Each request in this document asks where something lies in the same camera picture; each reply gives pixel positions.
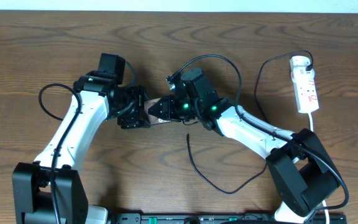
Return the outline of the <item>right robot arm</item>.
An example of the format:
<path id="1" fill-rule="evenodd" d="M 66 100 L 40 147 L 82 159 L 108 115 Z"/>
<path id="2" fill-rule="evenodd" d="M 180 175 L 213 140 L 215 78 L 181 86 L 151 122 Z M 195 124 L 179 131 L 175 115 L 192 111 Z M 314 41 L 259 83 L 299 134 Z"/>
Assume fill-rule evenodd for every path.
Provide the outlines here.
<path id="1" fill-rule="evenodd" d="M 234 101 L 218 96 L 201 68 L 168 78 L 172 95 L 154 103 L 150 115 L 166 121 L 197 119 L 207 130 L 234 139 L 265 159 L 282 203 L 279 222 L 304 223 L 342 184 L 342 179 L 317 135 L 298 133 L 262 121 Z"/>

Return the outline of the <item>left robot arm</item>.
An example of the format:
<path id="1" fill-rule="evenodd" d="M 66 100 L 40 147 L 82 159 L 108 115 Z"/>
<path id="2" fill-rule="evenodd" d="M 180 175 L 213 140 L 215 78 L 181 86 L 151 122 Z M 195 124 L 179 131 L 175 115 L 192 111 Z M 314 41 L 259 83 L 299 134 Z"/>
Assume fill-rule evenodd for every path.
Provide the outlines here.
<path id="1" fill-rule="evenodd" d="M 80 171 L 104 121 L 116 119 L 122 129 L 150 127 L 145 88 L 122 85 L 128 64 L 103 53 L 98 69 L 69 88 L 71 104 L 52 140 L 34 162 L 20 162 L 12 173 L 17 223 L 108 223 L 109 210 L 89 204 Z"/>

